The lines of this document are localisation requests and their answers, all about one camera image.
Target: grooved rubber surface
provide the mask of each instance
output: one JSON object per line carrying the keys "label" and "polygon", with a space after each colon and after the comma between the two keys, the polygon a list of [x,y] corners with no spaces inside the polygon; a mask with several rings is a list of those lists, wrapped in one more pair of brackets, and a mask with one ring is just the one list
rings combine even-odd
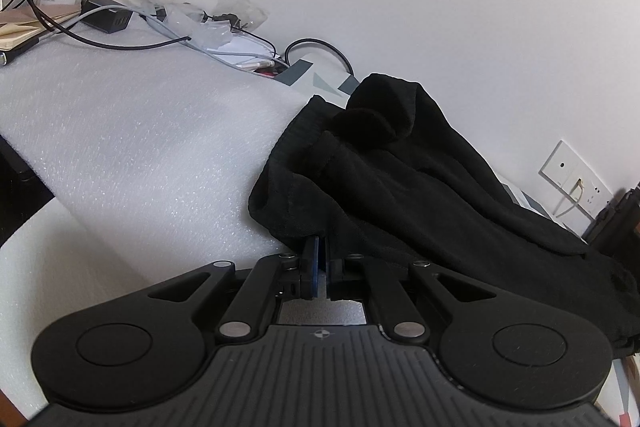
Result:
{"label": "grooved rubber surface", "polygon": [[593,406],[501,410],[460,391],[429,353],[375,326],[270,326],[223,347],[183,393],[145,410],[98,415],[51,405],[31,427],[605,427]]}

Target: notebook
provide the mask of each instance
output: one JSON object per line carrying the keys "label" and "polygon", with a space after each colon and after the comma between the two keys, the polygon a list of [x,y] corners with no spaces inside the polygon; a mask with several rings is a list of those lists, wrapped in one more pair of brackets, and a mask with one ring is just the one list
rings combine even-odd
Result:
{"label": "notebook", "polygon": [[[64,22],[80,13],[77,5],[53,4],[40,9],[55,22]],[[12,50],[45,31],[30,6],[0,12],[0,51]]]}

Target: white cable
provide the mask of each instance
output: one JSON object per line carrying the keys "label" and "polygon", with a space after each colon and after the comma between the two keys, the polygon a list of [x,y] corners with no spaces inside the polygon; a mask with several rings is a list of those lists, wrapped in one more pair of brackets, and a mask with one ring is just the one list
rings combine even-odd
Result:
{"label": "white cable", "polygon": [[569,197],[571,199],[573,199],[572,198],[572,194],[574,193],[574,190],[576,189],[576,187],[580,188],[580,196],[578,196],[578,199],[575,200],[574,204],[572,204],[568,209],[560,212],[560,214],[554,214],[555,217],[564,216],[564,214],[567,214],[567,213],[571,212],[576,206],[578,206],[580,204],[580,200],[582,199],[582,196],[584,195],[584,184],[582,183],[582,180],[580,178],[578,178],[577,184],[575,184],[574,188],[572,188],[571,192],[569,192]]}
{"label": "white cable", "polygon": [[[133,13],[138,13],[142,16],[145,17],[147,24],[149,24],[149,26],[151,26],[153,29],[155,29],[157,32],[159,32],[160,34],[164,35],[164,36],[168,36],[168,35],[172,35],[172,39],[177,39],[180,38],[181,35],[178,35],[177,33],[175,33],[171,28],[169,28],[168,25],[166,25],[165,23],[159,21],[158,19],[156,19],[155,16],[153,15],[149,15],[148,12],[145,12],[144,10],[141,10],[139,8],[132,8],[130,6],[125,6],[123,7],[122,5],[119,4],[109,4],[106,6],[100,6],[97,8],[94,8],[93,10],[89,10],[86,13],[83,13],[82,15],[79,15],[77,17],[74,17],[68,21],[66,21],[66,26],[65,27],[69,27],[72,26],[74,24],[76,24],[77,22],[80,22],[82,19],[84,19],[85,17],[88,17],[89,15],[92,15],[94,13],[98,13],[104,10],[111,10],[111,9],[119,9],[119,10],[129,10],[132,11]],[[55,32],[50,32],[46,35],[43,35],[40,37],[40,41],[43,41],[44,39],[48,39],[54,35],[59,35],[61,32],[59,30],[55,31]],[[249,58],[263,58],[265,60],[274,60],[275,62],[278,62],[279,64],[282,64],[284,66],[286,66],[287,68],[289,67],[289,65],[284,62],[283,60],[280,60],[279,58],[274,58],[271,57],[271,55],[256,55],[256,54],[251,54],[251,53],[235,53],[235,52],[217,52],[217,51],[211,51],[211,50],[205,50],[203,48],[198,47],[196,44],[193,43],[193,41],[183,41],[180,42],[180,44],[184,44],[185,46],[190,47],[191,49],[194,49],[196,51],[199,51],[200,53],[204,53],[205,55],[209,56],[210,58],[213,58],[215,60],[217,60],[218,62],[224,64],[225,66],[229,66],[230,68],[234,68],[235,70],[238,71],[242,71],[244,73],[251,73],[251,74],[255,74],[257,76],[263,76],[265,78],[273,78],[272,76],[269,76],[268,74],[261,74],[261,73],[255,73],[255,71],[247,71],[247,70],[243,70],[242,68],[239,68],[237,66],[235,66],[234,64],[229,64],[228,62],[222,60],[221,58],[216,57],[216,55],[228,55],[228,56],[232,56],[232,57],[249,57]]]}

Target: logo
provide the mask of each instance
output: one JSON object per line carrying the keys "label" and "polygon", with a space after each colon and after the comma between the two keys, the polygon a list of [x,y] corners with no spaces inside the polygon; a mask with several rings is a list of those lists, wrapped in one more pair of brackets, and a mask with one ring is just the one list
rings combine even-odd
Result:
{"label": "logo", "polygon": [[311,333],[316,339],[320,339],[321,341],[324,341],[325,338],[330,337],[333,333],[330,333],[327,330],[316,330],[313,333]]}

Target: white wall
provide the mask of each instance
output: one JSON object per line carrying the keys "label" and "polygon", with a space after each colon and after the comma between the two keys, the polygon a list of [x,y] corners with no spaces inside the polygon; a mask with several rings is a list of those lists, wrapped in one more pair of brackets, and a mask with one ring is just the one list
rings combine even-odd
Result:
{"label": "white wall", "polygon": [[538,170],[559,139],[612,191],[640,180],[640,0],[255,1],[271,13],[259,33],[279,48],[326,39],[359,78],[419,81],[495,169],[549,207],[560,196]]}

